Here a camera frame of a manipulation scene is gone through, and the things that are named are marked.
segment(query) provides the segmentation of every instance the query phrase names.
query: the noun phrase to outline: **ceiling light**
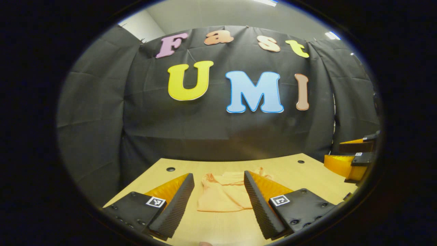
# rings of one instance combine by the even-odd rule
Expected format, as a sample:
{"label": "ceiling light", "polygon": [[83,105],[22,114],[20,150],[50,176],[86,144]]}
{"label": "ceiling light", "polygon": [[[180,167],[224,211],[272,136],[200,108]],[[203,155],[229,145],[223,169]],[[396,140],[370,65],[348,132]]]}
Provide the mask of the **ceiling light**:
{"label": "ceiling light", "polygon": [[327,33],[325,33],[325,35],[328,36],[329,39],[338,39],[338,40],[340,40],[340,38],[337,35],[335,35],[333,32],[327,32]]}
{"label": "ceiling light", "polygon": [[277,4],[277,1],[275,0],[254,0],[255,2],[258,3],[263,3],[263,4],[267,4],[269,6],[275,7]]}

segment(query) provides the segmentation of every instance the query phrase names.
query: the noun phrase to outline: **ceiling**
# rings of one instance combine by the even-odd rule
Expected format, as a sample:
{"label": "ceiling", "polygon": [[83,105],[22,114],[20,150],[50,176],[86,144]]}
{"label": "ceiling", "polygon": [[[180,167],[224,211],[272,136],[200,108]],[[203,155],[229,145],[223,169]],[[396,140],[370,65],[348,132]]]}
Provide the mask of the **ceiling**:
{"label": "ceiling", "polygon": [[[328,39],[325,33],[330,31],[329,27],[315,18],[282,2],[272,7],[253,0],[165,0],[137,15],[150,16],[154,20],[153,25],[162,30],[154,30],[152,36],[149,32],[148,40],[158,38],[162,33],[167,35],[186,29],[216,25],[266,28],[308,41]],[[142,32],[136,35],[137,37],[146,36],[145,25],[142,25],[143,30],[134,29],[132,26],[131,21],[125,28],[134,35],[135,32]]]}

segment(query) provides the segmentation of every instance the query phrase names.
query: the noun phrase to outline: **screw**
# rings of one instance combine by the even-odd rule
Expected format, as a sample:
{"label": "screw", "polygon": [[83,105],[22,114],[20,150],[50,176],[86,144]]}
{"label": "screw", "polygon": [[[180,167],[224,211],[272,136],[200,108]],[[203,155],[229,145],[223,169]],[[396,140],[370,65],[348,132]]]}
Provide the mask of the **screw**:
{"label": "screw", "polygon": [[140,224],[140,225],[146,225],[146,223],[145,223],[144,221],[142,221],[142,220],[137,220],[137,222],[138,222],[138,224]]}

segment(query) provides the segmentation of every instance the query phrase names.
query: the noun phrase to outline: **white wall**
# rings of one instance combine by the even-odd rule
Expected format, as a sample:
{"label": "white wall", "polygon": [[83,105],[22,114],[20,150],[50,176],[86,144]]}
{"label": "white wall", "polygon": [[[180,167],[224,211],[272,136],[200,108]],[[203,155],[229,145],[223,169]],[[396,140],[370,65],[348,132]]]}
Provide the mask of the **white wall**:
{"label": "white wall", "polygon": [[139,40],[143,39],[143,42],[165,35],[164,31],[162,31],[161,27],[150,16],[146,9],[122,20],[119,25],[128,30]]}

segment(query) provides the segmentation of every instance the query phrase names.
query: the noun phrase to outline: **foam letter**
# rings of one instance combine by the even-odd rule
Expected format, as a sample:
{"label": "foam letter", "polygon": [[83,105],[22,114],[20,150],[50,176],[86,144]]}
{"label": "foam letter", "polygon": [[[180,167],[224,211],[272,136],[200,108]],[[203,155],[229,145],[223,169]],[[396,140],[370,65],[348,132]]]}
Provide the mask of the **foam letter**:
{"label": "foam letter", "polygon": [[197,68],[197,85],[192,89],[184,88],[184,73],[188,69],[187,64],[179,64],[168,69],[168,94],[175,100],[187,101],[197,99],[208,90],[209,68],[214,65],[212,61],[200,61],[194,63]]}
{"label": "foam letter", "polygon": [[259,41],[258,45],[265,50],[274,52],[278,52],[281,50],[281,48],[276,44],[276,40],[271,37],[258,36],[257,40]]}
{"label": "foam letter", "polygon": [[156,55],[156,58],[173,55],[174,50],[172,50],[171,47],[177,49],[182,43],[182,39],[186,38],[188,38],[188,33],[181,33],[161,39],[163,44],[161,45],[161,50]]}
{"label": "foam letter", "polygon": [[285,42],[291,46],[293,51],[298,56],[302,56],[304,58],[308,58],[309,57],[308,53],[305,53],[305,52],[302,51],[302,49],[304,49],[305,47],[303,45],[299,44],[296,40],[287,40]]}
{"label": "foam letter", "polygon": [[299,100],[296,104],[296,108],[299,110],[309,109],[307,83],[308,78],[303,74],[295,74],[295,78],[298,81],[299,88]]}
{"label": "foam letter", "polygon": [[234,38],[231,37],[231,33],[227,30],[210,32],[206,36],[207,38],[204,41],[206,45],[229,43],[230,41],[234,40]]}
{"label": "foam letter", "polygon": [[231,104],[226,108],[229,113],[243,113],[246,110],[242,97],[246,100],[250,110],[254,112],[263,96],[264,104],[260,107],[262,112],[281,113],[284,111],[277,85],[279,74],[263,72],[256,86],[243,71],[230,71],[226,73],[226,78],[231,81]]}

